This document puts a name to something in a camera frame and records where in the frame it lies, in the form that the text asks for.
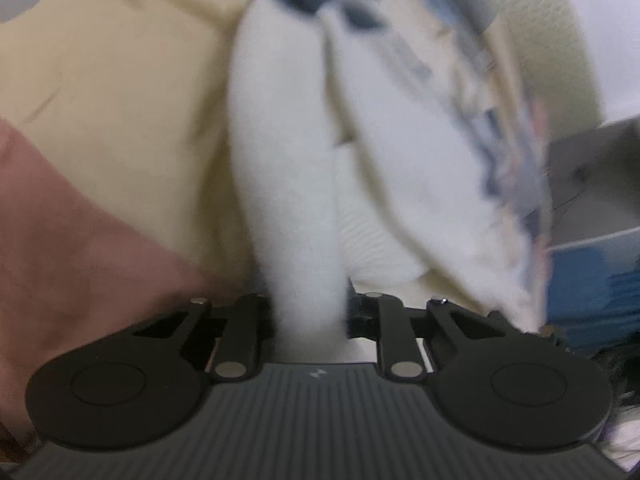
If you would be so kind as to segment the white fluffy fleece garment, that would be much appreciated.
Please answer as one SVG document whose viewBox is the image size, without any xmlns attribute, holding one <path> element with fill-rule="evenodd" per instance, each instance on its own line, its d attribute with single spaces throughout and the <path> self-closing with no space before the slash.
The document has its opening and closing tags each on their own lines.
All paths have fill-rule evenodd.
<svg viewBox="0 0 640 480">
<path fill-rule="evenodd" d="M 253 0 L 232 51 L 232 167 L 280 356 L 349 349 L 347 297 L 453 292 L 546 319 L 544 109 L 508 51 L 417 4 Z"/>
</svg>

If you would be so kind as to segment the blue storage box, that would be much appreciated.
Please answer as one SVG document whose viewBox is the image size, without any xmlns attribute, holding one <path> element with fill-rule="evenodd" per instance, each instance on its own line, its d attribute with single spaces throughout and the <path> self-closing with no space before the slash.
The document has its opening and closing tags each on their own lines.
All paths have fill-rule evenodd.
<svg viewBox="0 0 640 480">
<path fill-rule="evenodd" d="M 552 249 L 548 323 L 568 344 L 595 352 L 639 331 L 639 230 Z"/>
</svg>

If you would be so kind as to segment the patchwork checkered duvet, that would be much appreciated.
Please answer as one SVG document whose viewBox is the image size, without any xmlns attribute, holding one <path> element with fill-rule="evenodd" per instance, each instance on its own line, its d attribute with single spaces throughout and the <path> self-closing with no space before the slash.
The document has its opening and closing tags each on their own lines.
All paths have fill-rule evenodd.
<svg viewBox="0 0 640 480">
<path fill-rule="evenodd" d="M 183 301 L 269 296 L 228 114 L 252 1 L 1 0 L 3 441 L 35 447 L 25 391 L 50 359 Z M 375 1 L 423 6 L 469 60 L 508 51 L 534 100 L 500 18 L 478 32 L 454 0 Z"/>
</svg>

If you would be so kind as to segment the cream quilted headboard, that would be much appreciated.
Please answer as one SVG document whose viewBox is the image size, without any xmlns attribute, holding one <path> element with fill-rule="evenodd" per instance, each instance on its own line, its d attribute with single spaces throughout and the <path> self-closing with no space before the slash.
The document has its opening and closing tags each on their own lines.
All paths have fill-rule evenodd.
<svg viewBox="0 0 640 480">
<path fill-rule="evenodd" d="M 587 40 L 570 0 L 454 0 L 478 32 L 506 25 L 518 64 L 547 104 L 557 138 L 599 127 L 603 105 Z"/>
</svg>

